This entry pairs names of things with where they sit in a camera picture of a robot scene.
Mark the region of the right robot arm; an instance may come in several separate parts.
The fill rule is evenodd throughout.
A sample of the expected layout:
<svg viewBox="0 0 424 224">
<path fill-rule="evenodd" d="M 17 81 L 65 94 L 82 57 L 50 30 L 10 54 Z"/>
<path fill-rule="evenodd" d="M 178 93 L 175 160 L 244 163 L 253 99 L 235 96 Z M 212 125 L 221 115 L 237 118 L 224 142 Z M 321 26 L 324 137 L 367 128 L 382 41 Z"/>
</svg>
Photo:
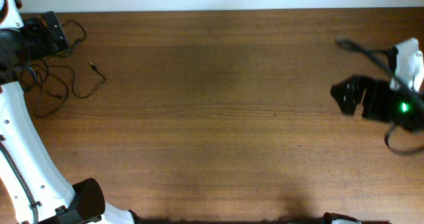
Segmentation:
<svg viewBox="0 0 424 224">
<path fill-rule="evenodd" d="M 388 82 L 364 76 L 320 93 L 347 180 L 348 209 L 395 223 L 423 222 L 423 109 Z"/>
</svg>

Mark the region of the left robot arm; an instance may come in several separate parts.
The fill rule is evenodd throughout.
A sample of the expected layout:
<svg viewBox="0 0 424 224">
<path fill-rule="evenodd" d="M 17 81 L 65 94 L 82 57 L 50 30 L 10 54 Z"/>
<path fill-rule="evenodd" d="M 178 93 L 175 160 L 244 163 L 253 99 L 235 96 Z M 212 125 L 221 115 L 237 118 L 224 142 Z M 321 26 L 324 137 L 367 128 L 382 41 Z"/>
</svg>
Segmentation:
<svg viewBox="0 0 424 224">
<path fill-rule="evenodd" d="M 28 113 L 19 73 L 31 62 L 69 54 L 52 11 L 22 20 L 21 0 L 1 0 L 1 180 L 19 223 L 141 223 L 131 210 L 105 201 L 98 182 L 70 184 L 59 172 Z"/>
</svg>

